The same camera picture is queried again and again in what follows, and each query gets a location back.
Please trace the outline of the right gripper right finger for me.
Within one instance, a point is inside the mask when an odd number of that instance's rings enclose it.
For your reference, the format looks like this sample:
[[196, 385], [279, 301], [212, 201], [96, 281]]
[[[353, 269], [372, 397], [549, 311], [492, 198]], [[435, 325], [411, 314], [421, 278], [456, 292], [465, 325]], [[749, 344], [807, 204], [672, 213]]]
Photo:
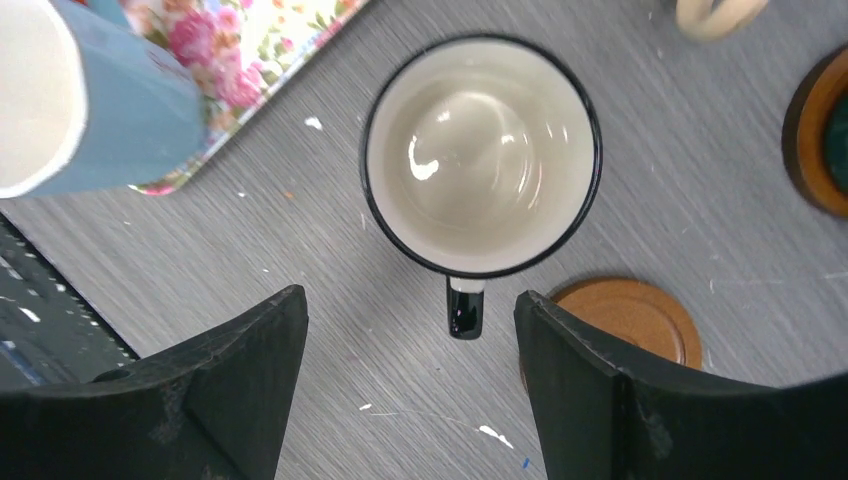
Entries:
[[550, 479], [843, 479], [847, 378], [773, 388], [691, 369], [534, 291], [514, 308]]

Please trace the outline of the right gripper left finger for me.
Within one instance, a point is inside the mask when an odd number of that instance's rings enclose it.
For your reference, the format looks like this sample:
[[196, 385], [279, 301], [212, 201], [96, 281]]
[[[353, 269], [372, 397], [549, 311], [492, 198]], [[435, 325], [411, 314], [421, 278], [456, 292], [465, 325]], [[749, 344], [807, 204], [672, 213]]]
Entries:
[[87, 383], [1, 396], [5, 479], [271, 479], [309, 315], [291, 285]]

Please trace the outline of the brown wooden coaster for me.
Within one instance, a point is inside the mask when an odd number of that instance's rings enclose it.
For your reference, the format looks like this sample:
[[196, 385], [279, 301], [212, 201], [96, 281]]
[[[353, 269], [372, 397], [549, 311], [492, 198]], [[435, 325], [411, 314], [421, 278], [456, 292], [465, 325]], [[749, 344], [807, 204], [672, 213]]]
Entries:
[[804, 76], [787, 107], [781, 149], [787, 175], [810, 205], [847, 217], [847, 194], [825, 162], [825, 131], [837, 103], [847, 95], [847, 46], [837, 47]]
[[700, 371], [703, 347], [692, 316], [672, 294], [622, 276], [571, 283], [546, 298], [582, 322], [671, 363]]

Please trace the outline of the white mug brown rim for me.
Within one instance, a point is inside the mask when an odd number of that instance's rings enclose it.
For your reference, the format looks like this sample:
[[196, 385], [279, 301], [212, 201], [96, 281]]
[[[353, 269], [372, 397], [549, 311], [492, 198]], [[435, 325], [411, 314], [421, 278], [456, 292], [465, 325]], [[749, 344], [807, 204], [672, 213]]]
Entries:
[[487, 282], [549, 258], [586, 218], [602, 135], [564, 61], [522, 38], [473, 33], [392, 73], [366, 117], [359, 162], [383, 235], [444, 276], [448, 332], [474, 340]]

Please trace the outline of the dark green mug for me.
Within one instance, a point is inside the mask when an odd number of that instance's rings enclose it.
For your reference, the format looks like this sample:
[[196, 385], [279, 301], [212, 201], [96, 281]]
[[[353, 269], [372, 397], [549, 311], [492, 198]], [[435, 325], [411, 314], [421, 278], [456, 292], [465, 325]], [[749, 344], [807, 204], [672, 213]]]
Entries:
[[834, 104], [824, 131], [824, 161], [836, 188], [846, 194], [847, 176], [847, 95], [843, 95]]

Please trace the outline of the beige mug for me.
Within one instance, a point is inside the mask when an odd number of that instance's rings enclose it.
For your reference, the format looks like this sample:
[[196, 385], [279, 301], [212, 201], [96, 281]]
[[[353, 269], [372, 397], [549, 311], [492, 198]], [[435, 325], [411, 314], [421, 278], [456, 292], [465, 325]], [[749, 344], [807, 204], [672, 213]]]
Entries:
[[768, 3], [768, 0], [677, 0], [676, 23], [692, 40], [716, 41], [748, 25]]

